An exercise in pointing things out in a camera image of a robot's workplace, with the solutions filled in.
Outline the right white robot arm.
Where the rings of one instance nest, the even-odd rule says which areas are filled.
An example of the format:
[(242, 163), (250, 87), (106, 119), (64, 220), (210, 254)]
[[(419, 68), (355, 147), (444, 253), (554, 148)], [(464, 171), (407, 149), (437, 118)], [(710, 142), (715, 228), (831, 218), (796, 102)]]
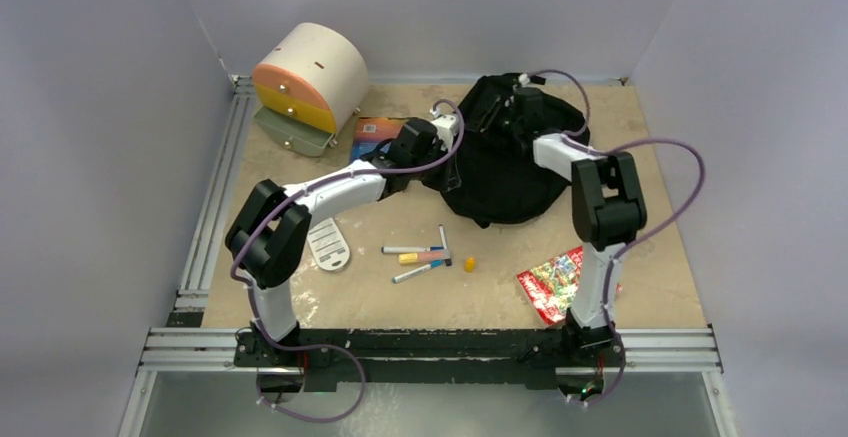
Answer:
[(579, 286), (566, 312), (561, 349), (584, 364), (614, 344), (614, 298), (625, 247), (647, 222), (635, 160), (627, 152), (602, 152), (565, 131), (544, 129), (545, 97), (535, 87), (515, 86), (483, 114), (478, 132), (533, 158), (571, 184), (572, 223), (582, 241)]

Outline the black student backpack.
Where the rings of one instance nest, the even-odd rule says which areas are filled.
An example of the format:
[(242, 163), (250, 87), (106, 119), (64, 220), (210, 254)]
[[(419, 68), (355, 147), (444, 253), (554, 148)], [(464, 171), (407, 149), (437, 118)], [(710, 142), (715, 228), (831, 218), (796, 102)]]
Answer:
[(559, 174), (535, 164), (532, 143), (535, 138), (580, 131), (576, 140), (589, 142), (590, 131), (584, 114), (570, 103), (542, 91), (545, 80), (532, 77), (532, 85), (544, 96), (545, 124), (532, 139), (516, 139), (504, 126), (495, 135), (478, 133), (482, 113), (499, 95), (509, 97), (516, 88), (517, 73), (479, 78), (459, 103), (464, 136), (458, 151), (441, 168), (443, 186), (426, 186), (438, 191), (453, 213), (472, 219), (478, 226), (515, 225), (547, 211), (570, 185)]

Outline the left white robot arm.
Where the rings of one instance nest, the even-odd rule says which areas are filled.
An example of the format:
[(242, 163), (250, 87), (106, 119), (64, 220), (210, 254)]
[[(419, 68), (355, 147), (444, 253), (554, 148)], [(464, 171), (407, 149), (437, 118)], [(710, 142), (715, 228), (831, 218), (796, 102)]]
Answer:
[(458, 114), (412, 118), (387, 149), (378, 148), (340, 170), (288, 186), (266, 179), (253, 188), (225, 246), (233, 257), (230, 276), (247, 291), (259, 352), (272, 365), (287, 365), (298, 351), (313, 348), (297, 336), (289, 283), (309, 232), (340, 213), (397, 194), (412, 181), (441, 182), (463, 137)]

